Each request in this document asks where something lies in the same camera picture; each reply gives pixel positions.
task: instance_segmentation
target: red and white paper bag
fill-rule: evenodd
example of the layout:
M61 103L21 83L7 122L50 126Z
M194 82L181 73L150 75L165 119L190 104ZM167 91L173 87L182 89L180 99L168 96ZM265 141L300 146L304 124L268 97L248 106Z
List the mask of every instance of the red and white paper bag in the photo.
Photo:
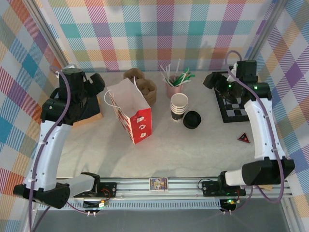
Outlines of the red and white paper bag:
M134 144L152 134L151 108L142 93L129 80L107 87L117 118Z

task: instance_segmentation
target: small card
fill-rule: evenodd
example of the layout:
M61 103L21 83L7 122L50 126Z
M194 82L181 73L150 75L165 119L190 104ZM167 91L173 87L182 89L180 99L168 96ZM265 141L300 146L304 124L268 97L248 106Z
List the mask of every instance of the small card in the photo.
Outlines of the small card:
M168 191L169 179L167 177L149 178L150 191Z

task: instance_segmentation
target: chessboard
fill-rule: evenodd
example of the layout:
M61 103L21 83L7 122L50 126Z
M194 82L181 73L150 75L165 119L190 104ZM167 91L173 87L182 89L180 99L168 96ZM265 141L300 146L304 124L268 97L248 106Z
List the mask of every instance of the chessboard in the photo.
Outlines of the chessboard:
M228 102L227 100L223 99L217 91L215 91L215 93L224 123L249 121L244 106L240 104L240 98L236 98L232 102Z

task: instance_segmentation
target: plaid wall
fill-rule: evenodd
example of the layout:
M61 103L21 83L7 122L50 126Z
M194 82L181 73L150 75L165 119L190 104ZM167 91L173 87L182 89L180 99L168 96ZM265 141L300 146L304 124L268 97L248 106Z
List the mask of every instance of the plaid wall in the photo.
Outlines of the plaid wall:
M69 62L87 72L220 70L247 53L277 0L37 0ZM234 63L235 56L230 56Z
M25 201L13 187L32 164L42 104L57 84L49 66L60 65L22 0L0 5L0 232L15 232Z
M289 177L309 231L309 0L290 0L258 56L269 83L281 144L295 161Z

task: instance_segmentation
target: pink cup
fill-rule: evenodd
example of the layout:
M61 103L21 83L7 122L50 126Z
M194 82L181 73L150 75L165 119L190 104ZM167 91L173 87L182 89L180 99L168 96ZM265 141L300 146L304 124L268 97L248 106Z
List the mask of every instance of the pink cup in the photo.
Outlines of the pink cup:
M173 83L173 80L174 80L174 76L170 76L169 79L170 81ZM180 93L183 89L183 86L180 85L178 87L174 87L174 86L170 86L169 84L165 83L165 86L166 86L166 96L168 98L171 98L175 93Z

